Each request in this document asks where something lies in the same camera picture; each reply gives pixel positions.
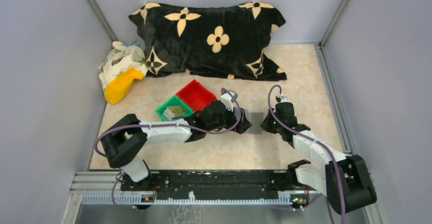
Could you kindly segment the red plastic bin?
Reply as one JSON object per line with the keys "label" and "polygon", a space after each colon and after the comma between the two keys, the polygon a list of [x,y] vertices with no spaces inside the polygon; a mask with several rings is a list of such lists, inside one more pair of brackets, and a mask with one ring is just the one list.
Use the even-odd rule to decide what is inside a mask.
{"label": "red plastic bin", "polygon": [[213,101],[217,101],[216,96],[195,79],[180,89],[176,96],[193,111],[202,111]]}

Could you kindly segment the green plastic bin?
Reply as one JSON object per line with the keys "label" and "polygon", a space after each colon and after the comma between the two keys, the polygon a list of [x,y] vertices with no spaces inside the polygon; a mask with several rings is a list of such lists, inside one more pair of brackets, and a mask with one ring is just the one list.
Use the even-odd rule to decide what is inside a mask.
{"label": "green plastic bin", "polygon": [[194,111],[186,105],[178,96],[174,95],[166,103],[156,110],[163,121],[179,120],[191,116]]}

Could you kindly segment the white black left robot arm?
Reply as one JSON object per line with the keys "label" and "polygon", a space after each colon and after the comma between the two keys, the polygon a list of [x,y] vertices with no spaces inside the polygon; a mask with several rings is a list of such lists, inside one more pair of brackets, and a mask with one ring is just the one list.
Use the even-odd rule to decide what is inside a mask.
{"label": "white black left robot arm", "polygon": [[245,133],[252,127],[243,108],[227,109],[219,100],[213,101],[190,116],[175,121],[147,122],[135,114],[127,114],[100,138],[110,168],[120,169],[140,190],[147,190],[153,177],[138,153],[146,144],[195,142],[207,134],[229,131]]}

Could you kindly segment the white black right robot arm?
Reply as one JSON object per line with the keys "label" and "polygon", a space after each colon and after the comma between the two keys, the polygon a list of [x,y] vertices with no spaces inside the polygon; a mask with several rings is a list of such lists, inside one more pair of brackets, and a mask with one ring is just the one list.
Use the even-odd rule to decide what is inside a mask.
{"label": "white black right robot arm", "polygon": [[298,123],[291,102],[279,102],[269,108],[261,128],[280,135],[283,141],[309,157],[290,166],[292,172],[287,175],[287,184],[292,189],[312,187],[327,198],[339,215],[377,202],[364,159],[332,148],[310,127]]}

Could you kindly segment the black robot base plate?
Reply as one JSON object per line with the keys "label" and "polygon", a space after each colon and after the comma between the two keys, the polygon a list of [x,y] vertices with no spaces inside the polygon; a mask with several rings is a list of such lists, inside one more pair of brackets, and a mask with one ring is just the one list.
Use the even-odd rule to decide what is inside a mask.
{"label": "black robot base plate", "polygon": [[303,209],[314,201],[311,188],[295,185],[287,170],[159,170],[133,182],[119,180],[124,192],[141,192],[143,205],[281,205]]}

